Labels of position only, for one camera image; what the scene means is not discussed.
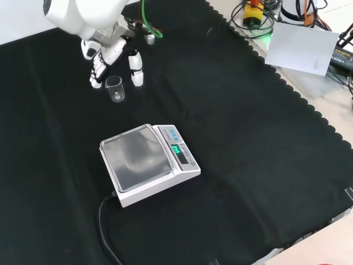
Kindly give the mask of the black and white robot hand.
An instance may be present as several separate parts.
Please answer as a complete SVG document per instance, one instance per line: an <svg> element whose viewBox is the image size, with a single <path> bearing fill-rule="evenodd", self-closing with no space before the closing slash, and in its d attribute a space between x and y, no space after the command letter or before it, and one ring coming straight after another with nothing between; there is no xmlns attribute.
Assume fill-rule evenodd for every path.
<svg viewBox="0 0 353 265"><path fill-rule="evenodd" d="M94 40L82 40L81 48L86 60L92 61L93 65L90 71L89 81L94 89L101 88L102 79L112 66L126 51L128 53L129 67L131 70L131 80L135 87L140 87L144 83L143 61L141 54L136 49L128 47L127 42L130 36L120 36L117 42L109 47Z"/></svg>

